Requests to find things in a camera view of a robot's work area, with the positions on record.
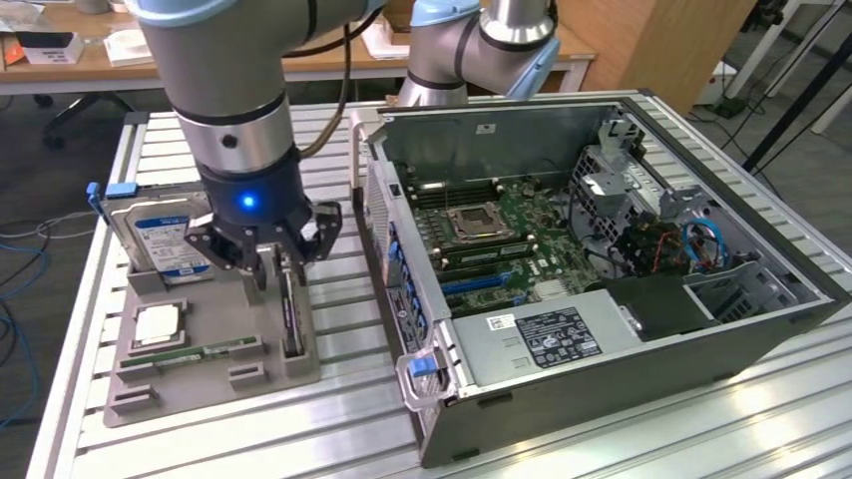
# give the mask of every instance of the desk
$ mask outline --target desk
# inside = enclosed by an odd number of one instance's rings
[[[146,90],[162,88],[157,76],[157,67],[152,64],[112,68],[106,58],[106,50],[100,40],[110,33],[110,25],[130,22],[133,17],[122,13],[84,15],[72,5],[50,4],[44,16],[58,31],[78,32],[90,42],[76,65],[29,65],[22,63],[0,70],[0,95],[26,95],[50,93],[84,93],[122,90]],[[309,46],[328,43],[340,38],[340,32],[332,32],[317,39]],[[554,72],[564,72],[558,91],[578,90],[588,63],[594,52],[565,27],[557,30],[561,41]],[[2,44],[16,40],[5,36]],[[406,74],[406,60],[376,60],[366,49],[364,41],[353,44],[352,78],[402,78]],[[341,80],[344,76],[344,49],[338,48],[322,55],[284,61],[286,80],[290,82],[313,82]]]
[[[852,290],[852,259],[656,99],[633,101],[705,167]],[[538,100],[570,96],[541,95]],[[350,104],[350,109],[378,103]],[[309,141],[333,105],[293,108]],[[666,151],[644,138],[645,161],[677,189],[693,185]],[[173,113],[125,126],[109,178],[140,185],[197,180]],[[28,477],[778,477],[846,476],[852,466],[852,308],[789,339],[725,381],[422,470],[410,417],[378,322],[349,202],[344,126],[300,163],[305,193],[344,206],[329,259],[308,273],[324,360],[322,380],[150,421],[106,428],[102,408],[126,288],[126,255],[102,222],[89,250],[50,386]]]

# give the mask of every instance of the blue pcie slot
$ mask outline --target blue pcie slot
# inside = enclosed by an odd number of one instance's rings
[[[505,282],[510,278],[510,272],[504,272],[497,276],[481,277],[478,279],[470,279],[468,281],[456,282],[453,284],[444,284],[440,287],[440,291],[444,294],[458,294],[462,292],[470,292],[489,287],[504,286]]]

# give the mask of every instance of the robotic arm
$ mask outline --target robotic arm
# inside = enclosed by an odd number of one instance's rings
[[[324,259],[341,228],[337,203],[305,197],[282,55],[364,18],[385,0],[126,0],[196,159],[213,212],[190,245],[264,284],[257,245]],[[418,0],[402,105],[464,103],[469,81],[512,98],[540,88],[558,42],[550,0]],[[301,234],[310,219],[317,232]]]

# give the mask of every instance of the black stand pole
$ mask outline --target black stand pole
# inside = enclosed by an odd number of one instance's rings
[[[784,135],[784,132],[786,132],[786,129],[796,121],[796,118],[798,118],[798,115],[801,115],[804,108],[808,106],[817,93],[820,93],[820,90],[822,90],[822,87],[830,80],[830,77],[834,75],[837,70],[840,70],[840,68],[842,67],[850,55],[852,33],[842,41],[842,45],[840,45],[837,52],[832,55],[828,63],[820,70],[820,73],[817,73],[816,77],[813,77],[813,80],[810,81],[808,87],[804,89],[804,92],[801,92],[801,95],[798,96],[798,98],[796,98],[796,101],[789,106],[789,110],[786,110],[786,113],[784,113],[784,116],[774,124],[774,127],[772,127],[772,130],[762,139],[762,142],[760,142],[760,145],[757,145],[757,148],[748,157],[748,160],[745,160],[745,163],[742,163],[742,169],[746,172],[754,170],[757,164],[760,163],[760,160],[762,160],[762,157],[765,157],[766,153],[769,153],[772,146],[777,143],[781,135]]]

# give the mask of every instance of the screw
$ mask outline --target screw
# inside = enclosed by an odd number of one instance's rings
[[[233,149],[237,147],[238,143],[240,143],[240,140],[237,140],[237,137],[234,137],[233,135],[225,135],[222,137],[222,147],[228,149]]]

